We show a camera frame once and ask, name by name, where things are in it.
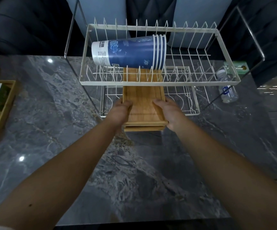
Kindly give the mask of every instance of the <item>gray marble surface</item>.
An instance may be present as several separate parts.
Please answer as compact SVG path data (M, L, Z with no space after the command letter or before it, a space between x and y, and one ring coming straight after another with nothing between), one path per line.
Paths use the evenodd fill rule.
M80 58L71 58L71 63L78 70ZM24 178L100 119L63 57L0 56L0 67L2 79L18 79L22 84L0 143L1 202ZM277 178L277 136L252 77L247 76L236 90L237 102L216 100L191 119ZM210 87L208 92L216 95L217 89ZM197 96L205 106L200 88ZM165 129L114 138L58 224L228 216L176 135Z

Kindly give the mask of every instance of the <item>hand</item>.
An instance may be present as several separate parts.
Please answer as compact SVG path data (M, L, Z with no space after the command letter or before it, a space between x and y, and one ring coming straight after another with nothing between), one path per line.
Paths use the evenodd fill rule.
M125 101L122 103L122 98L116 101L107 114L105 121L112 124L114 127L119 128L129 118L129 107L132 106L132 101Z
M178 123L182 120L186 120L186 116L181 109L170 98L166 98L166 102L160 99L154 99L153 102L163 109L164 116L168 120L167 127L170 130L176 131Z

